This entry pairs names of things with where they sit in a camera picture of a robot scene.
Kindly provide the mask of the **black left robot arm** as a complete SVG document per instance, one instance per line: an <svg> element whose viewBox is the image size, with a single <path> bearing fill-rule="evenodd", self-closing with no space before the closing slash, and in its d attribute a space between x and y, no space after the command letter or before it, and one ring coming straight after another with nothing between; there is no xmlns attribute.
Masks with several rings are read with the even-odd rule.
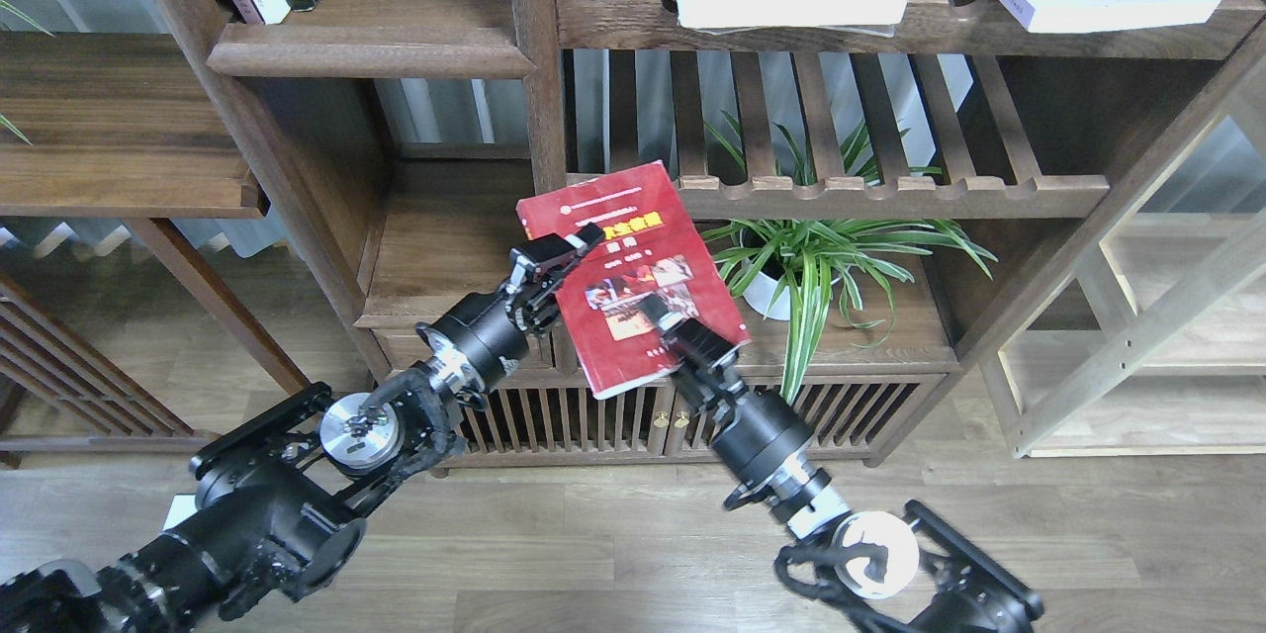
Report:
<svg viewBox="0 0 1266 633"><path fill-rule="evenodd" d="M430 360L371 392L315 384L199 451L195 510L115 563L62 560L3 586L5 632L187 632L234 620L279 589L328 587L367 519L411 475L460 456L463 408L487 392L558 316L555 295L603 241L587 224L515 246L509 277L468 294L417 334Z"/></svg>

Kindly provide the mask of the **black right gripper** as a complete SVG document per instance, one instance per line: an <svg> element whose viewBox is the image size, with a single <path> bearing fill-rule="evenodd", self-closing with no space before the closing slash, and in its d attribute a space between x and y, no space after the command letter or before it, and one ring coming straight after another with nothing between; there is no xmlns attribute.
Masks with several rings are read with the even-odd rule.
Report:
<svg viewBox="0 0 1266 633"><path fill-rule="evenodd" d="M725 505L809 505L817 468L804 456L812 430L779 395L757 392L737 375L738 346L665 303L644 315L668 349L670 373L693 410L717 425L711 449L738 480Z"/></svg>

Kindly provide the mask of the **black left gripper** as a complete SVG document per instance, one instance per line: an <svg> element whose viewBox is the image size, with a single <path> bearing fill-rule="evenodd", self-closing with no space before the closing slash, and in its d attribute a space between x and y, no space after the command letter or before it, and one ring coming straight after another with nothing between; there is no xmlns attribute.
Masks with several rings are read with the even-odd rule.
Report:
<svg viewBox="0 0 1266 633"><path fill-rule="evenodd" d="M418 322L430 346L424 366L434 389L492 389L514 373L528 353L528 335L543 335L558 320L556 292L605 233L584 224L570 235L547 233L511 251L511 272L494 292L471 292L436 322Z"/></svg>

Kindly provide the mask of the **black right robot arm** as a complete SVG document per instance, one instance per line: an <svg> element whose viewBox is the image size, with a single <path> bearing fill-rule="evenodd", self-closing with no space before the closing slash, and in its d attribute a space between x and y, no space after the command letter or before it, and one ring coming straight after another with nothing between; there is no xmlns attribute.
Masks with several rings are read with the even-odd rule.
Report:
<svg viewBox="0 0 1266 633"><path fill-rule="evenodd" d="M660 298L641 304L679 361L674 381L714 422L711 449L737 479L733 508L765 503L793 537L774 558L784 587L836 606L862 632L1031 632L1034 589L917 499L903 517L855 511L808 460L812 430L779 395L738 375L737 348Z"/></svg>

